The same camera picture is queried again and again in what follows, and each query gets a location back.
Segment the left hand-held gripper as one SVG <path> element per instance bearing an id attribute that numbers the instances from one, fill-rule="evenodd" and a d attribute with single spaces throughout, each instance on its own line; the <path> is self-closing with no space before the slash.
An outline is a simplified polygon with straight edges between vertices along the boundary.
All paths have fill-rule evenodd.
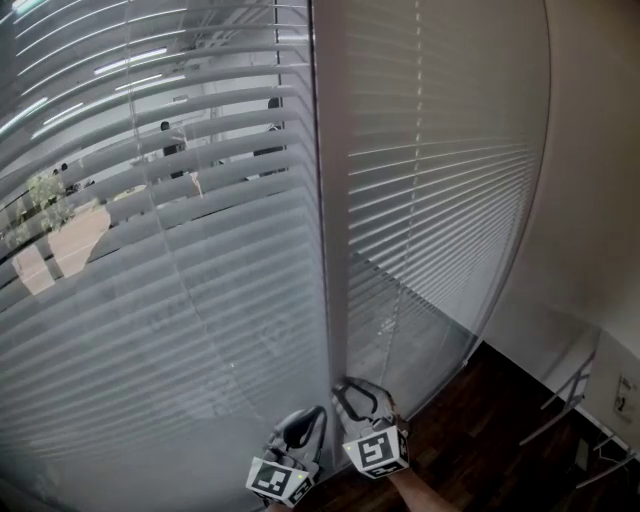
<path id="1" fill-rule="evenodd" d="M 319 478 L 327 423 L 323 406 L 298 410 L 280 420 L 261 456 L 252 459 L 245 488 L 266 506 L 294 508 Z"/>

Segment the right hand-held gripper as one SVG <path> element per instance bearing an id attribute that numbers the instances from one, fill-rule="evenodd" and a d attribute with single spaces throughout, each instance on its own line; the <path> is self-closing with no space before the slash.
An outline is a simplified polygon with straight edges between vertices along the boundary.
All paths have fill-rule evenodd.
<path id="1" fill-rule="evenodd" d="M 359 473 L 379 479 L 409 468 L 408 423 L 396 416 L 386 389 L 352 378 L 332 389 L 331 400 L 344 429 L 343 450 Z"/>

